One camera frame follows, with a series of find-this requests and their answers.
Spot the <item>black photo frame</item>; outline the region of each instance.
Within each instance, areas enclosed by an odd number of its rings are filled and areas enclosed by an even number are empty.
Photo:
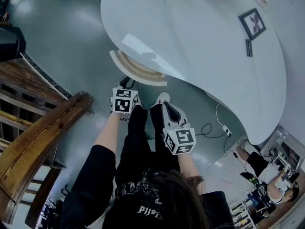
[[[252,41],[266,30],[262,17],[256,8],[238,16],[238,18]]]

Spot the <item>gray floor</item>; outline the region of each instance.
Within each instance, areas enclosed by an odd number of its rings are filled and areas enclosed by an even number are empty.
[[[95,97],[95,117],[82,117],[61,143],[58,158],[67,168],[53,188],[53,193],[58,193],[66,183],[75,181],[109,115],[112,88],[123,77],[109,55],[116,46],[103,28],[100,0],[11,0],[10,12],[11,21],[20,27],[27,41],[26,53],[71,94],[85,90]],[[188,83],[171,77],[167,80],[167,87],[136,84],[146,108],[155,102],[160,92],[167,91],[171,102],[185,111],[197,133],[204,124],[211,123],[212,135],[222,134],[214,100]],[[233,133],[227,142],[226,149],[229,149],[244,129],[230,111],[222,106],[218,110],[221,122]],[[150,119],[146,130],[153,135]],[[117,163],[126,134],[125,122],[120,127]],[[224,141],[225,136],[197,137],[192,157],[201,173],[223,155]]]

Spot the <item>white power cable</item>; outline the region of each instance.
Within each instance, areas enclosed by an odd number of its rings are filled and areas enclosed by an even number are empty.
[[[218,121],[218,123],[221,125],[221,126],[223,126],[223,124],[221,124],[220,122],[219,122],[219,120],[218,120],[218,114],[217,114],[217,107],[218,107],[218,105],[216,106],[216,118],[217,118],[217,121]]]

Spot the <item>white table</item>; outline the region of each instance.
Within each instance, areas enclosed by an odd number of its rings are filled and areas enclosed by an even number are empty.
[[[238,16],[252,8],[267,30],[253,41],[254,56],[247,57],[247,34]],[[102,0],[101,15],[119,49],[219,99],[239,118],[252,144],[263,142],[278,124],[286,97],[285,63],[255,0]]]

